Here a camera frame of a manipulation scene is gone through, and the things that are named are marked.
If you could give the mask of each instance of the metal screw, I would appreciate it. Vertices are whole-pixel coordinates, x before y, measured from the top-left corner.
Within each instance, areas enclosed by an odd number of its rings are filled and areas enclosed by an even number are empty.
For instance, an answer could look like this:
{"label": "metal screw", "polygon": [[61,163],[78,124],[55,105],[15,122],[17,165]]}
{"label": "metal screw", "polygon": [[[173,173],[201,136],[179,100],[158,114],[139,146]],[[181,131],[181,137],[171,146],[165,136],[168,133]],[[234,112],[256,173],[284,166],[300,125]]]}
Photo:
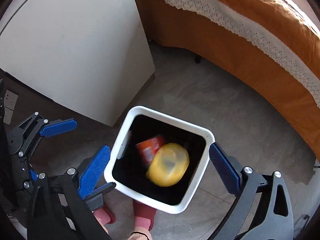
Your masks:
{"label": "metal screw", "polygon": [[39,179],[44,179],[44,177],[45,177],[45,173],[43,173],[43,172],[40,173],[39,176],[38,176]]}
{"label": "metal screw", "polygon": [[277,178],[281,178],[281,173],[280,173],[279,171],[275,171],[275,176],[276,176]]}
{"label": "metal screw", "polygon": [[29,182],[25,181],[25,182],[23,183],[23,187],[24,187],[24,188],[29,188],[29,187],[30,187]]}
{"label": "metal screw", "polygon": [[3,107],[3,99],[0,98],[0,109],[2,109],[2,107]]}
{"label": "metal screw", "polygon": [[244,171],[245,171],[245,173],[251,174],[253,170],[250,167],[245,167]]}
{"label": "metal screw", "polygon": [[67,171],[67,173],[68,173],[69,175],[73,175],[73,174],[75,174],[75,172],[76,172],[76,169],[75,169],[75,168],[70,168],[70,169]]}

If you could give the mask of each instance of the gray tile floor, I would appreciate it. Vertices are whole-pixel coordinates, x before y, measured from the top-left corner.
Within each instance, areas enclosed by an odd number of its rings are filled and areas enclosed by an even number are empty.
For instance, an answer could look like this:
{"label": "gray tile floor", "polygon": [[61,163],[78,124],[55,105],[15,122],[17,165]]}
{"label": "gray tile floor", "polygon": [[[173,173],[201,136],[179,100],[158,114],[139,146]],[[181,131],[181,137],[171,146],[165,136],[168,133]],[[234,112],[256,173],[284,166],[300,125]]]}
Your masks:
{"label": "gray tile floor", "polygon": [[[150,44],[156,79],[135,102],[211,130],[225,152],[257,172],[281,171],[288,186],[294,220],[312,215],[319,204],[320,173],[315,156],[290,124],[262,96],[236,77],[175,48]],[[111,128],[34,95],[11,80],[7,88],[19,94],[13,113],[13,127],[38,111],[49,120],[74,117],[78,128],[43,140],[32,162],[36,171],[63,173],[77,167],[103,144],[112,146],[119,128]],[[114,190],[105,200],[116,215],[108,225],[115,240],[126,239],[133,229],[131,199]],[[226,191],[209,163],[188,208],[181,214],[157,212],[151,231],[154,240],[206,240],[228,211],[234,197]],[[242,230],[249,227],[257,207],[255,199]]]}

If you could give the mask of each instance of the person's foot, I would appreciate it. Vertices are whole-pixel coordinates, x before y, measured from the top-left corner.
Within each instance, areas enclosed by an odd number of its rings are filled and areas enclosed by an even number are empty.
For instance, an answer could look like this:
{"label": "person's foot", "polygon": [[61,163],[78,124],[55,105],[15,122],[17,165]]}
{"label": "person's foot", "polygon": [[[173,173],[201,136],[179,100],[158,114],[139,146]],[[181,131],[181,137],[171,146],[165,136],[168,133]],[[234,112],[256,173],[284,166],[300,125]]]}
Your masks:
{"label": "person's foot", "polygon": [[108,208],[106,204],[103,207],[98,208],[93,212],[94,216],[101,221],[103,225],[105,224],[113,224],[116,221],[116,216],[114,213]]}
{"label": "person's foot", "polygon": [[134,226],[150,231],[153,228],[156,209],[133,200]]}

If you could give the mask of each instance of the pink slipper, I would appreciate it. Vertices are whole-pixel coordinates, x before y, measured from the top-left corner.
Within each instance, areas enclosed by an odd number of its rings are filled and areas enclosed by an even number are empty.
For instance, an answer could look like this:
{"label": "pink slipper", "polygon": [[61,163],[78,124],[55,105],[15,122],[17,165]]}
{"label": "pink slipper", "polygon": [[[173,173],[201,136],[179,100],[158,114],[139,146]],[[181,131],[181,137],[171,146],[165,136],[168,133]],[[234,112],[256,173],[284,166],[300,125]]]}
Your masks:
{"label": "pink slipper", "polygon": [[153,223],[155,220],[155,215],[157,210],[153,207],[142,204],[141,202],[138,202],[134,199],[132,201],[132,205],[133,205],[133,213],[135,217],[150,219],[150,222],[151,222],[149,226],[149,231],[150,231],[153,228]]}
{"label": "pink slipper", "polygon": [[113,224],[114,222],[116,222],[116,216],[106,204],[94,211],[93,214],[95,215],[95,217],[101,220],[101,223],[103,225]]}

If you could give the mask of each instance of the floor tile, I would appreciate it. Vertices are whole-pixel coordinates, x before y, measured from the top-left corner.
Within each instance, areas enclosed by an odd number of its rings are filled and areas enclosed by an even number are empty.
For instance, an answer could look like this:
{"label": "floor tile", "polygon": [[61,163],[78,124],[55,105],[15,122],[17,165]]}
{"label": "floor tile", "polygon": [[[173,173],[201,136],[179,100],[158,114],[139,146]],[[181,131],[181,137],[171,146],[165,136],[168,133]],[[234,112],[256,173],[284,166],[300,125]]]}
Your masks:
{"label": "floor tile", "polygon": [[[249,229],[249,226],[251,225],[253,217],[254,217],[254,214],[249,212],[238,234],[241,234]],[[212,228],[210,228],[203,236],[201,236],[199,240],[207,240],[211,236],[211,234],[215,231],[215,229],[218,227],[218,225],[221,223],[222,218]]]}
{"label": "floor tile", "polygon": [[132,198],[114,189],[104,196],[104,201],[116,216],[114,224],[106,224],[113,240],[127,240],[134,228]]}
{"label": "floor tile", "polygon": [[311,187],[314,193],[318,192],[320,186],[320,181],[313,179],[315,159],[309,146],[278,113],[256,171],[267,175],[273,171],[281,172],[288,188],[295,221],[307,211],[300,208],[304,204],[301,200],[307,196],[306,191],[310,191]]}
{"label": "floor tile", "polygon": [[232,204],[235,196],[230,194],[224,186],[219,174],[211,162],[208,163],[206,171],[199,184],[199,188],[209,192],[210,194],[227,201]]}
{"label": "floor tile", "polygon": [[226,214],[230,206],[198,189],[184,212],[177,215],[157,212],[152,237],[154,240],[199,239]]}

